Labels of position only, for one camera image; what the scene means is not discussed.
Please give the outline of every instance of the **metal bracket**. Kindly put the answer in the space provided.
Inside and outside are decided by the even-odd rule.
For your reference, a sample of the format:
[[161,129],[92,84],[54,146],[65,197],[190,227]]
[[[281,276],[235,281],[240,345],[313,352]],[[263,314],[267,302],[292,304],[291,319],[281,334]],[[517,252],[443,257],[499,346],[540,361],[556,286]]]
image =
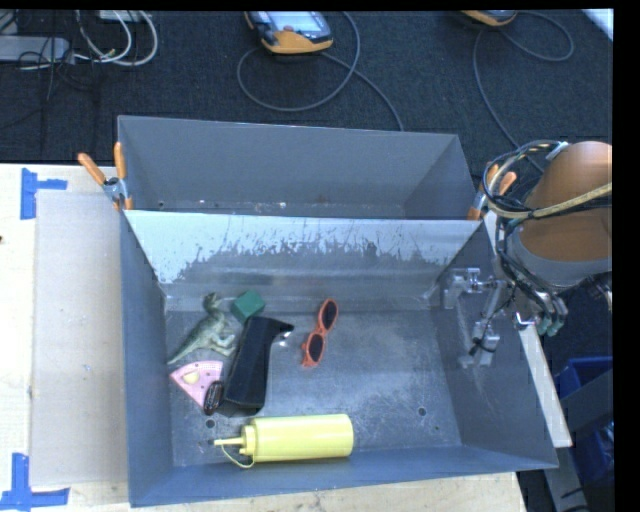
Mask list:
[[482,293],[482,285],[478,280],[480,269],[475,267],[454,268],[449,271],[446,286],[442,289],[442,306],[453,309],[458,297],[463,293]]

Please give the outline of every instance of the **black object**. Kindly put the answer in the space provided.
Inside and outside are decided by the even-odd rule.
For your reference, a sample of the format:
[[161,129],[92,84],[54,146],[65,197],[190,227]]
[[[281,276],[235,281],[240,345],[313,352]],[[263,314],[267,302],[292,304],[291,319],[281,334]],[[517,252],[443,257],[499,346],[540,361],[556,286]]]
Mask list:
[[243,409],[264,406],[269,353],[276,337],[286,337],[293,325],[263,316],[249,317],[238,341],[236,357],[224,385],[224,401]]
[[[245,11],[244,15],[249,28],[256,30],[262,44],[274,54],[309,54],[333,43],[331,28],[317,11]],[[283,38],[287,33],[293,37]]]
[[204,397],[204,404],[202,407],[207,416],[211,416],[222,403],[222,393],[222,381],[216,380],[212,382],[209,389],[207,389],[207,394]]

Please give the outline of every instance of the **white cable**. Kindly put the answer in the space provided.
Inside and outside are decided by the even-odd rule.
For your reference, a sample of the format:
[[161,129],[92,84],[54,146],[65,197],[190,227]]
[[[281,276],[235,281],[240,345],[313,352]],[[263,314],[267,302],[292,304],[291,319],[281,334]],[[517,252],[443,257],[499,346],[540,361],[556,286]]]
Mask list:
[[149,25],[149,29],[151,30],[151,35],[153,38],[153,47],[151,49],[151,52],[149,52],[149,55],[147,55],[143,59],[135,60],[135,61],[123,60],[127,56],[127,54],[131,51],[133,38],[131,35],[131,31],[129,30],[129,27],[127,27],[127,24],[125,23],[125,21],[115,10],[113,11],[113,13],[118,18],[119,23],[122,25],[122,27],[125,30],[125,33],[127,34],[127,47],[120,55],[116,55],[114,57],[109,57],[108,54],[102,53],[100,49],[95,46],[93,41],[91,41],[89,36],[84,31],[84,28],[80,24],[80,11],[76,9],[76,19],[78,20],[78,24],[80,25],[80,33],[82,34],[82,37],[84,37],[84,39],[87,41],[87,44],[89,45],[91,50],[93,50],[93,52],[96,53],[99,56],[99,58],[94,59],[93,57],[80,55],[80,54],[75,54],[75,56],[79,59],[92,60],[93,62],[97,62],[99,64],[117,64],[119,66],[130,66],[130,67],[141,66],[149,62],[151,59],[155,57],[156,53],[158,52],[158,32],[156,31],[155,25],[153,24],[153,22],[151,21],[151,18],[147,15],[147,13],[145,11],[138,11],[138,12],[140,13],[144,21],[147,23],[147,25]]
[[151,48],[151,52],[149,52],[149,55],[147,55],[144,59],[141,59],[141,60],[136,60],[132,62],[117,61],[117,62],[114,62],[114,64],[117,64],[119,66],[141,66],[142,64],[146,64],[151,59],[153,59],[156,56],[156,53],[158,53],[158,32],[156,31],[156,27],[154,26],[153,22],[151,21],[151,18],[147,15],[146,12],[144,11],[138,11],[138,12],[147,22],[147,25],[149,25],[149,29],[151,30],[151,36],[153,38],[153,47]]
[[122,27],[124,28],[125,33],[127,34],[127,47],[124,49],[124,51],[120,55],[116,55],[114,57],[109,57],[108,53],[102,53],[100,51],[100,49],[95,44],[93,44],[93,41],[91,40],[91,38],[84,31],[84,27],[80,23],[80,10],[76,9],[76,19],[78,20],[78,25],[80,25],[80,33],[82,34],[82,37],[84,37],[84,40],[87,42],[89,47],[93,50],[93,52],[100,57],[99,59],[94,59],[93,57],[87,57],[86,55],[81,55],[81,54],[77,54],[76,53],[75,56],[77,58],[84,59],[84,60],[92,60],[93,62],[97,62],[99,64],[108,64],[108,63],[112,63],[112,62],[117,62],[118,60],[123,59],[124,57],[127,56],[127,54],[129,53],[129,50],[131,50],[131,46],[133,44],[133,38],[131,37],[131,31],[129,30],[129,27],[127,27],[127,24],[124,22],[124,20],[118,14],[117,11],[114,10],[113,14],[115,14],[116,18],[118,18],[118,22],[120,23],[120,25],[122,25]]

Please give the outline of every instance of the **cable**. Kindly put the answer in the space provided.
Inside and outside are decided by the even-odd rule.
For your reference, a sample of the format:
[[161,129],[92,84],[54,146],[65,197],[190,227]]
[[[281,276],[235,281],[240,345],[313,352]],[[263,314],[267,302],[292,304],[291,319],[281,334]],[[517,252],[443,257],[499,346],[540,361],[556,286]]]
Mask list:
[[389,109],[391,110],[393,116],[396,119],[396,122],[398,123],[398,126],[400,127],[400,131],[404,131],[404,126],[402,124],[402,121],[400,120],[400,117],[398,116],[398,113],[396,111],[396,109],[393,107],[393,105],[391,104],[391,102],[389,101],[389,99],[382,93],[382,91],[373,83],[371,82],[366,76],[364,76],[362,73],[360,73],[359,71],[356,70],[356,66],[358,64],[358,59],[360,58],[360,32],[358,30],[358,27],[356,26],[355,22],[353,21],[353,19],[351,18],[351,16],[349,16],[349,14],[345,11],[342,11],[342,14],[344,14],[344,16],[347,18],[347,20],[349,21],[349,23],[351,24],[351,27],[353,28],[353,32],[355,34],[356,37],[356,53],[355,56],[353,58],[353,62],[349,65],[346,62],[343,62],[342,60],[333,57],[331,55],[327,55],[327,54],[321,54],[323,57],[329,59],[332,62],[335,62],[337,64],[340,64],[341,66],[344,66],[345,68],[347,68],[349,71],[347,73],[347,76],[344,78],[344,80],[340,83],[340,85],[338,85],[338,87],[328,96],[324,97],[323,99],[312,103],[310,105],[305,105],[302,107],[279,107],[276,105],[271,105],[269,103],[265,103],[264,101],[256,98],[254,95],[252,95],[249,90],[245,87],[243,81],[242,81],[242,65],[244,63],[244,61],[247,59],[247,57],[249,57],[250,55],[252,55],[253,53],[255,53],[256,51],[258,51],[260,49],[260,47],[256,47],[256,48],[252,48],[251,50],[247,51],[242,58],[240,59],[240,61],[238,62],[238,66],[236,67],[236,77],[238,80],[238,85],[240,86],[240,88],[242,89],[242,91],[247,95],[247,97],[249,99],[251,99],[252,101],[254,101],[255,103],[257,103],[258,105],[268,108],[270,110],[275,110],[278,112],[302,112],[305,110],[311,110],[313,108],[317,108],[321,105],[324,105],[325,103],[329,102],[330,100],[332,100],[333,98],[335,98],[338,93],[347,85],[347,83],[349,82],[349,80],[351,79],[351,76],[353,74],[355,74],[356,76],[358,76],[359,78],[361,78],[362,80],[365,81],[365,83],[367,83],[369,86],[371,86],[373,88],[374,91],[376,91],[384,100],[384,102],[387,104],[387,106],[389,107]]
[[[520,11],[521,13],[524,14],[529,14],[532,16],[537,16],[539,18],[542,18],[546,21],[548,21],[549,23],[554,24],[556,27],[558,27],[563,34],[565,35],[565,37],[568,39],[569,41],[569,51],[560,57],[549,57],[549,56],[544,56],[538,53],[535,53],[531,50],[528,50],[527,48],[525,48],[524,46],[522,46],[520,43],[518,43],[515,39],[513,39],[506,31],[505,28],[500,28],[498,29],[498,32],[508,41],[510,41],[511,43],[513,43],[516,47],[518,47],[520,50],[524,51],[525,53],[527,53],[528,55],[531,55],[533,57],[536,57],[540,60],[544,60],[547,62],[562,62],[565,61],[567,59],[569,59],[574,52],[574,44],[573,44],[573,39],[571,38],[571,34],[569,34],[569,32],[562,26],[560,25],[558,22],[554,21],[553,19],[549,18],[548,16],[545,16],[543,14],[540,13],[536,13],[533,11]],[[515,139],[511,136],[511,134],[509,133],[509,131],[506,129],[506,127],[502,124],[502,122],[500,121],[498,115],[496,114],[495,110],[493,109],[493,107],[491,106],[491,102],[489,101],[484,88],[482,87],[482,82],[480,80],[480,73],[478,71],[478,60],[477,60],[477,53],[478,53],[478,47],[480,45],[480,39],[482,38],[483,34],[489,30],[488,28],[483,28],[479,33],[478,36],[476,37],[476,41],[475,44],[473,46],[473,54],[472,54],[472,62],[473,62],[473,71],[474,71],[474,75],[476,78],[476,84],[478,86],[478,89],[480,91],[480,96],[482,96],[482,100],[484,101],[487,109],[489,110],[489,113],[491,114],[491,116],[493,117],[494,121],[498,124],[498,126],[500,127],[500,130],[502,131],[502,133],[507,137],[507,139],[509,139],[509,141],[515,146],[518,147],[520,146],[520,144],[518,144]],[[531,163],[540,171],[542,171],[542,168],[536,163],[531,161]]]
[[[110,52],[103,53],[93,43],[93,41],[85,31],[84,26],[82,25],[81,17],[80,17],[80,10],[76,9],[75,15],[76,15],[76,21],[78,22],[78,26],[80,28],[80,34],[89,45],[91,52],[96,54],[98,58],[92,57],[90,55],[83,55],[80,53],[75,53],[74,56],[81,60],[88,60],[91,62],[97,62],[99,64],[116,64],[118,66],[127,66],[127,67],[142,66],[143,64],[146,64],[147,62],[151,61],[158,52],[159,41],[158,41],[158,32],[156,30],[156,27],[153,21],[151,21],[151,18],[149,17],[149,15],[145,11],[138,11],[138,13],[140,13],[140,16],[142,17],[142,19],[144,19],[145,23],[149,26],[149,29],[151,31],[151,37],[152,37],[151,51],[146,57],[143,57],[140,60],[137,60],[137,58],[134,58],[134,60],[129,61],[129,60],[125,60],[125,58],[129,54],[129,52],[131,51],[131,47],[133,46],[133,35],[131,33],[131,30],[127,26],[126,22],[122,19],[122,16],[120,16],[120,14],[118,13],[118,11],[114,10],[113,13],[118,19],[118,22],[124,29],[124,32],[127,36],[126,48],[122,52],[120,52],[120,54],[118,55],[112,55],[112,53],[115,50],[111,50]],[[133,20],[133,14],[130,11],[127,11],[127,13],[129,14],[129,17]]]
[[[506,172],[508,172],[511,169],[514,163],[528,156],[531,153],[535,153],[541,150],[551,150],[552,146],[555,145],[557,148],[561,144],[562,142],[553,141],[553,140],[533,141],[517,148],[515,151],[512,151],[510,153],[505,153],[497,158],[494,158],[491,162],[489,162],[489,164],[487,164],[485,168],[485,172],[482,175],[482,186],[485,190],[485,195],[487,197],[487,203],[488,203],[489,209],[495,212],[496,215],[500,217],[504,217],[507,219],[525,220],[525,219],[539,219],[543,217],[551,217],[551,216],[561,215],[561,214],[564,215],[564,214],[576,211],[577,208],[583,207],[585,205],[587,205],[588,207],[589,204],[590,204],[590,207],[593,207],[593,208],[600,208],[603,206],[607,206],[606,204],[603,205],[599,202],[592,203],[592,201],[611,194],[612,192],[611,182],[606,183],[605,185],[597,187],[593,190],[590,190],[589,192],[581,194],[577,197],[571,198],[567,201],[563,201],[562,203],[547,206],[544,208],[529,208],[518,202],[515,202],[515,203],[509,202],[508,198],[505,198],[502,196],[496,197],[493,195],[493,190],[495,189],[495,186],[498,183],[500,183],[500,181],[502,180],[502,176],[504,176]],[[500,166],[498,171],[491,178],[491,181],[487,182],[487,175],[489,173],[489,169],[491,169],[491,167],[494,164],[498,163],[502,159],[505,159],[505,157],[506,157],[506,160],[504,161],[504,163]]]

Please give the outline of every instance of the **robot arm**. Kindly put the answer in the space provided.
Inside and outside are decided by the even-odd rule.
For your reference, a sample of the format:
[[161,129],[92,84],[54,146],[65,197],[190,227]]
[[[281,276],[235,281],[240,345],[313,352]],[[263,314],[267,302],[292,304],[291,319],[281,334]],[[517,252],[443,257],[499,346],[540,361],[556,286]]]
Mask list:
[[[504,177],[514,172],[516,184],[526,183],[518,167],[537,152],[546,152],[550,163],[535,184],[506,190]],[[565,290],[588,286],[612,310],[609,144],[531,142],[489,162],[480,190],[483,209],[496,215],[496,276],[485,286],[489,296],[472,333],[474,346],[461,358],[465,366],[490,363],[499,340],[491,319],[501,310],[514,308],[517,327],[535,324],[539,335],[549,336],[569,314],[560,297]]]

